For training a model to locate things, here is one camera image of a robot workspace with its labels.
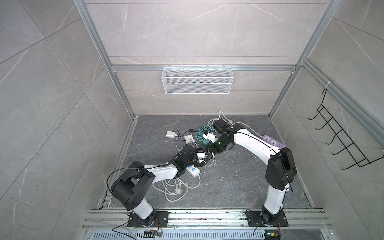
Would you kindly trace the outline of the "white charger adapter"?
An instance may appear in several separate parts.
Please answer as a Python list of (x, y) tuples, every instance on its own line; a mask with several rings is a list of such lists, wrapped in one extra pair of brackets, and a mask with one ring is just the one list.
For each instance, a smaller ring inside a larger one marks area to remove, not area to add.
[(210, 154), (210, 153), (197, 153), (196, 154), (197, 158), (199, 161), (208, 161), (208, 160), (211, 160), (213, 158), (213, 155)]

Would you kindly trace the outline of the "white blue power strip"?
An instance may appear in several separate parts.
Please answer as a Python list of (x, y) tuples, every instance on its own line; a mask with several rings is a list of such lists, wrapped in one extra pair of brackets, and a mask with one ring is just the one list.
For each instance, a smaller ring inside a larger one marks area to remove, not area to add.
[(201, 171), (199, 168), (195, 167), (194, 165), (189, 166), (186, 168), (186, 170), (195, 178), (198, 177), (201, 174)]

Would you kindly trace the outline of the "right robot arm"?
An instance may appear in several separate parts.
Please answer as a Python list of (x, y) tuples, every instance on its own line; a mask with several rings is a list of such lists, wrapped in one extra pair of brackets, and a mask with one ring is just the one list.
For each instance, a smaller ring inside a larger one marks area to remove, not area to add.
[(279, 217), (283, 216), (285, 195), (297, 175), (292, 151), (287, 147), (268, 144), (253, 135), (243, 124), (230, 125), (222, 118), (213, 121), (212, 127), (203, 130), (203, 138), (209, 141), (207, 148), (215, 155), (227, 151), (229, 144), (239, 145), (266, 164), (265, 178), (269, 188), (261, 218), (266, 225), (276, 224)]

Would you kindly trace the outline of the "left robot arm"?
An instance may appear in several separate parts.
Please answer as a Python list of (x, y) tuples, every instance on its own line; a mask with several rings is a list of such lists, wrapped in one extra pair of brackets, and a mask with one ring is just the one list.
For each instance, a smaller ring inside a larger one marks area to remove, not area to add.
[(155, 220), (156, 210), (145, 199), (150, 187), (157, 182), (173, 180), (185, 173), (188, 167), (203, 167), (214, 158), (214, 153), (205, 148), (187, 147), (175, 154), (170, 161), (159, 165), (144, 165), (140, 161), (133, 162), (124, 172), (109, 185), (110, 193), (128, 210), (148, 227)]

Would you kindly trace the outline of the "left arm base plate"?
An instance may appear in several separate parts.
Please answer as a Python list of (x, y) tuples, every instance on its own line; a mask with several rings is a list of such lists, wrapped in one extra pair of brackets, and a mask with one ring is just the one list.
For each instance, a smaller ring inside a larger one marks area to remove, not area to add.
[(167, 211), (153, 211), (146, 219), (140, 218), (136, 213), (131, 213), (129, 221), (127, 223), (128, 227), (158, 227), (165, 228), (168, 226), (169, 221), (169, 212)]

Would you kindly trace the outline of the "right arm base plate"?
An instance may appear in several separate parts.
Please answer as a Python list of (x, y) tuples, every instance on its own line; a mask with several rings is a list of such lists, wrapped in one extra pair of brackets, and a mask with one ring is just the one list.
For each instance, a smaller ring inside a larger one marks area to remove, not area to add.
[(272, 215), (267, 210), (245, 211), (249, 227), (269, 226), (269, 227), (288, 227), (288, 220), (284, 211)]

